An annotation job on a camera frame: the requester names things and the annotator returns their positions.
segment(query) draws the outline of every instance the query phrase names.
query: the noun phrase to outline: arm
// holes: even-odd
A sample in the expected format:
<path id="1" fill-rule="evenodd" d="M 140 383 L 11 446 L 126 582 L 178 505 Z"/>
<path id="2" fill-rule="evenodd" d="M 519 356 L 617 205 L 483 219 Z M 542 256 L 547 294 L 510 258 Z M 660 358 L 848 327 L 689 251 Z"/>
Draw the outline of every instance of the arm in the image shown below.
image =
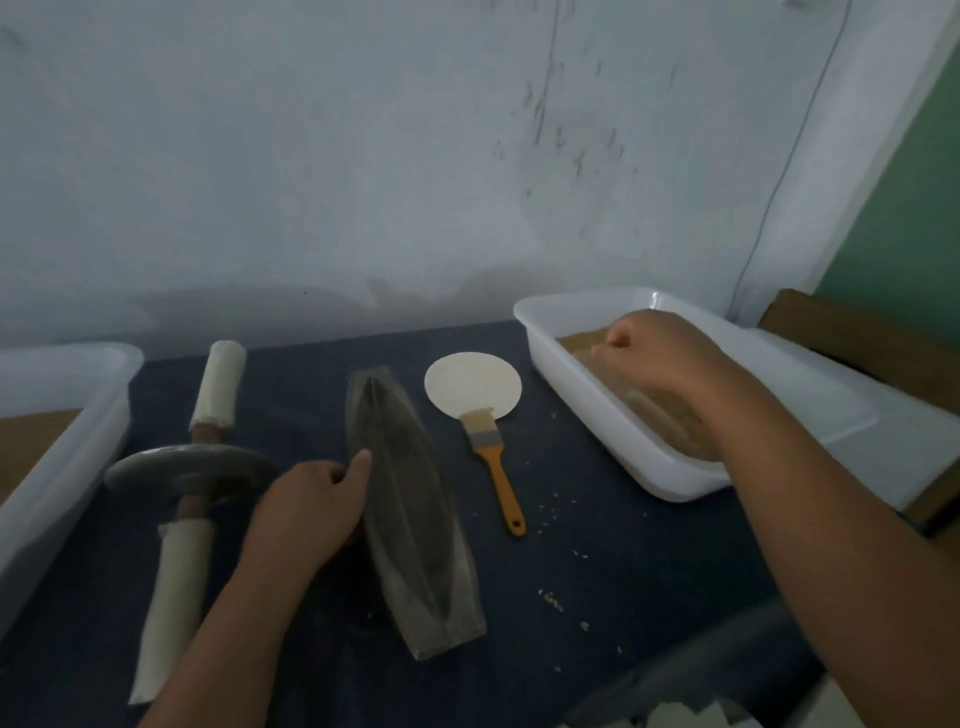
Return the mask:
<path id="1" fill-rule="evenodd" d="M 306 588 L 363 513 L 370 454 L 301 463 L 253 512 L 240 563 L 140 728 L 259 728 Z"/>
<path id="2" fill-rule="evenodd" d="M 594 354 L 707 425 L 784 599 L 864 722 L 960 725 L 957 566 L 683 319 L 630 314 Z"/>

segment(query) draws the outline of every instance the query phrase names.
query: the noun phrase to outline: white wall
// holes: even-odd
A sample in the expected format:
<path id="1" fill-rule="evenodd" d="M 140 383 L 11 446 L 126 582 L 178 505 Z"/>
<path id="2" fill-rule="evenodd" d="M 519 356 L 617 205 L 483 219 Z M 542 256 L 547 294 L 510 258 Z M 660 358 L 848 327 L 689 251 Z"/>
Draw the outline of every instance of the white wall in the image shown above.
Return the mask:
<path id="1" fill-rule="evenodd" d="M 844 7 L 8 0 L 0 345 L 725 312 Z"/>

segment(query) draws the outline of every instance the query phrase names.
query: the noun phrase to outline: green wall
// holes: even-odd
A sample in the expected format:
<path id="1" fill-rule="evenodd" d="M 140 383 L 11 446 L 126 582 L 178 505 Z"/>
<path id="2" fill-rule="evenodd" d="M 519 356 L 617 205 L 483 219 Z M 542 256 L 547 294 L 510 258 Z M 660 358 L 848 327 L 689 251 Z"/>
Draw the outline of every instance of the green wall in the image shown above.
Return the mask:
<path id="1" fill-rule="evenodd" d="M 960 45 L 817 296 L 960 346 Z"/>

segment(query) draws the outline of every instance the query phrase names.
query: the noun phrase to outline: white plastic container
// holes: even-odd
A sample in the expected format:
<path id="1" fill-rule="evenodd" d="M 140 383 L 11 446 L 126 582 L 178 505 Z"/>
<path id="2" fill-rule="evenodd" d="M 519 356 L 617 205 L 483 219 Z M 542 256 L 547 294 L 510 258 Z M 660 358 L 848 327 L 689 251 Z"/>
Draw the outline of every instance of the white plastic container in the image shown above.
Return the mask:
<path id="1" fill-rule="evenodd" d="M 527 328 L 530 357 L 589 430 L 655 496 L 682 502 L 730 483 L 720 463 L 669 447 L 558 342 L 609 326 L 625 313 L 657 308 L 683 316 L 752 372 L 821 443 L 869 427 L 876 408 L 847 385 L 817 371 L 754 332 L 651 288 L 624 287 L 523 299 L 514 315 Z"/>
<path id="2" fill-rule="evenodd" d="M 0 350 L 0 418 L 83 410 L 0 506 L 0 639 L 122 448 L 142 364 L 126 344 Z"/>

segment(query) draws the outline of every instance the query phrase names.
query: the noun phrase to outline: person's right hand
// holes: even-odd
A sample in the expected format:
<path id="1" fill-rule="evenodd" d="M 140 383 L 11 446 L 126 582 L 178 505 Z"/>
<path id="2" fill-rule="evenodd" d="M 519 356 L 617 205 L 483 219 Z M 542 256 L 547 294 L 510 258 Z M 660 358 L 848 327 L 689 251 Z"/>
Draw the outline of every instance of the person's right hand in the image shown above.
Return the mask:
<path id="1" fill-rule="evenodd" d="M 745 373 L 686 319 L 652 308 L 613 322 L 593 356 L 633 384 L 688 400 L 700 388 Z"/>
<path id="2" fill-rule="evenodd" d="M 292 595 L 306 589 L 360 522 L 371 462 L 361 450 L 349 469 L 317 460 L 281 475 L 253 510 L 240 569 Z"/>

